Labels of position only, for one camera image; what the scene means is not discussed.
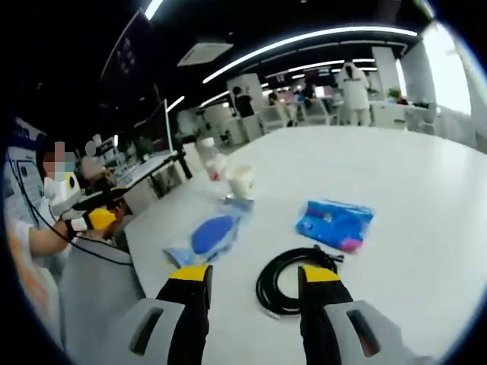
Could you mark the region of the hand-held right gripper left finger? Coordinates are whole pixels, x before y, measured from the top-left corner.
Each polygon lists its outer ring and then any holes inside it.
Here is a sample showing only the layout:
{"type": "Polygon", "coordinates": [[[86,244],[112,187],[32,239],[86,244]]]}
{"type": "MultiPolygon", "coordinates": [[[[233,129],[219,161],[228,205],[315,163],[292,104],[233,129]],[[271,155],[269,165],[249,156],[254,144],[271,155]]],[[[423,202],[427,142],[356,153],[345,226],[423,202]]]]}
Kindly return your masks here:
{"type": "Polygon", "coordinates": [[[154,299],[134,304],[110,328],[111,364],[201,364],[209,332],[212,266],[169,276],[154,299]]]}

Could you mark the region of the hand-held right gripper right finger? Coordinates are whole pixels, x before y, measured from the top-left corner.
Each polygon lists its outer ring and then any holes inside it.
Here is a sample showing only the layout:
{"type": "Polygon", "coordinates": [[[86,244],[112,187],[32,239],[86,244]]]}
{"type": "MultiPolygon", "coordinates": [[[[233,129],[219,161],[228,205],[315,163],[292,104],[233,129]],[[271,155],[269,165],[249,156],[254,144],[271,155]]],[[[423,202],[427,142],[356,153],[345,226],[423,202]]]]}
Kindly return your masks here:
{"type": "Polygon", "coordinates": [[[298,269],[300,331],[307,364],[418,364],[398,325],[363,300],[353,300],[326,268],[298,269]]]}

